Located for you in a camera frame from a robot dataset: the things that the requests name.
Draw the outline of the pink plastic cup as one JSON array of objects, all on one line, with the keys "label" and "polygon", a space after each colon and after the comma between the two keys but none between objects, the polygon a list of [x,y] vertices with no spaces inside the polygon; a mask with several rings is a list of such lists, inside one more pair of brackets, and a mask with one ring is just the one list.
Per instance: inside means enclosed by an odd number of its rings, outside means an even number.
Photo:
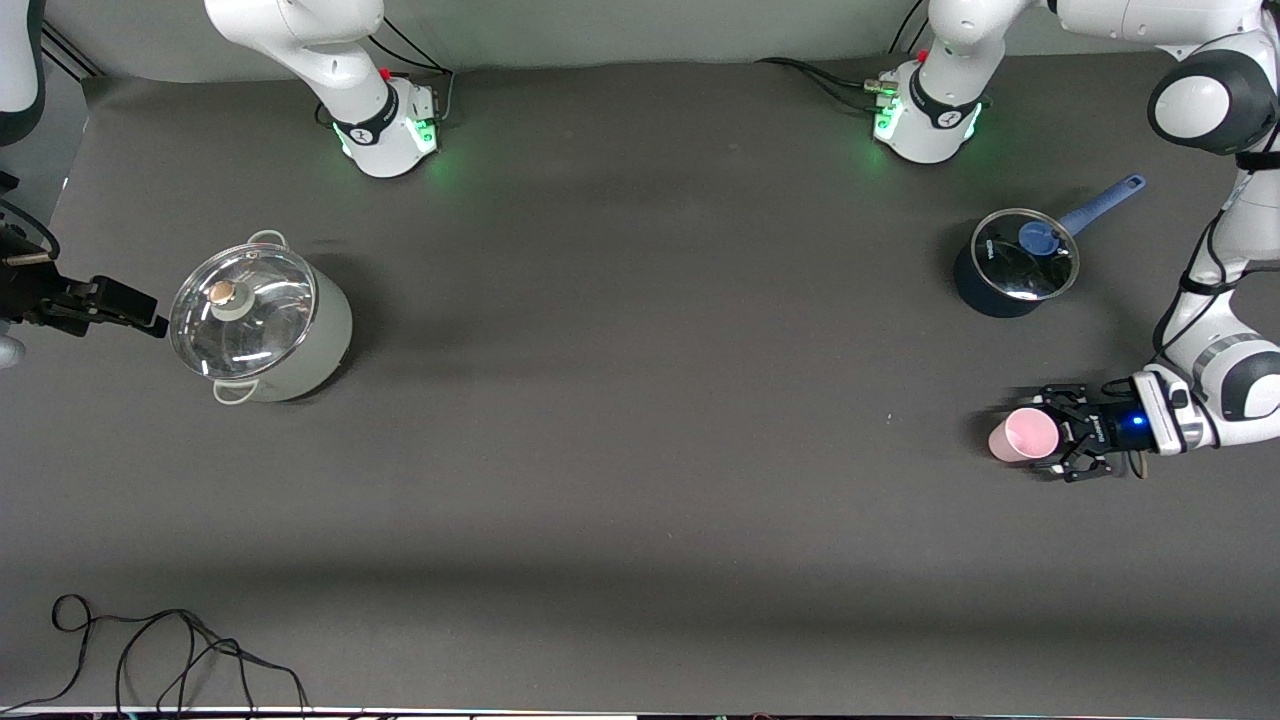
[{"label": "pink plastic cup", "polygon": [[988,450],[1002,462],[1032,462],[1048,457],[1059,447],[1055,419],[1036,407],[1011,411],[988,437]]}]

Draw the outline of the glass lid with brass knob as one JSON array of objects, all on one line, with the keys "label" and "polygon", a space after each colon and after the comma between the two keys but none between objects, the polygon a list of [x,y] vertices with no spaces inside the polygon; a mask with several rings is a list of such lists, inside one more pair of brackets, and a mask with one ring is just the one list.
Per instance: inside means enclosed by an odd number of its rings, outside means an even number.
[{"label": "glass lid with brass knob", "polygon": [[179,360],[210,380],[242,380],[303,341],[317,306],[315,270],[287,245],[252,242],[204,261],[179,287],[169,337]]}]

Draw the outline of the dark blue saucepan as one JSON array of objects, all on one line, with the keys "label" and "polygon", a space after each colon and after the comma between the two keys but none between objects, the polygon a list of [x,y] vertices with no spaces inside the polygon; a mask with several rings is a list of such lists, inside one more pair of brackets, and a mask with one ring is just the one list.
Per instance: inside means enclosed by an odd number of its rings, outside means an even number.
[{"label": "dark blue saucepan", "polygon": [[[1088,202],[1083,204],[1082,206],[1064,214],[1062,217],[1059,218],[1051,217],[1051,218],[1061,223],[1062,227],[1065,227],[1065,229],[1076,241],[1076,237],[1089,224],[1100,219],[1107,211],[1125,202],[1128,199],[1139,193],[1146,186],[1147,186],[1147,179],[1143,176],[1140,174],[1126,176],[1121,178],[1117,183],[1106,188],[1106,191],[1098,193]],[[977,270],[970,263],[970,254],[969,254],[970,241],[972,236],[965,243],[965,246],[957,252],[957,256],[954,263],[955,288],[957,291],[960,300],[964,301],[970,309],[986,316],[1019,318],[1033,313],[1037,307],[1050,301],[1050,300],[1043,302],[1015,301],[1011,299],[1006,299],[1001,293],[989,288],[978,277]]]}]

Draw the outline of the glass lid with blue knob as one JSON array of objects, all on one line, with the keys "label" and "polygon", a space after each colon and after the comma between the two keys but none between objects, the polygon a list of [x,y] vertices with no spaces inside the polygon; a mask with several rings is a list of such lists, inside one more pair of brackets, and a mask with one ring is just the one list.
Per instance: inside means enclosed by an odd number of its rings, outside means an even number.
[{"label": "glass lid with blue knob", "polygon": [[1080,272],[1079,249],[1061,223],[1010,208],[983,218],[972,234],[970,263],[1006,299],[1043,302],[1065,293]]}]

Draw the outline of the grey two-handled stock pot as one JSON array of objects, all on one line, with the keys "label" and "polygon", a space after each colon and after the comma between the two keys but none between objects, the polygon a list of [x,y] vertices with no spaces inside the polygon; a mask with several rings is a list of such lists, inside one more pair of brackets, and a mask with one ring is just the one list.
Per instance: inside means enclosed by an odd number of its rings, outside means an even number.
[{"label": "grey two-handled stock pot", "polygon": [[[278,231],[259,231],[244,243],[252,242],[280,242],[296,252]],[[342,364],[353,334],[348,299],[334,281],[312,263],[303,260],[317,277],[317,306],[302,343],[278,364],[247,379],[210,380],[204,377],[211,382],[214,398],[219,404],[237,406],[296,400],[323,386]]]}]

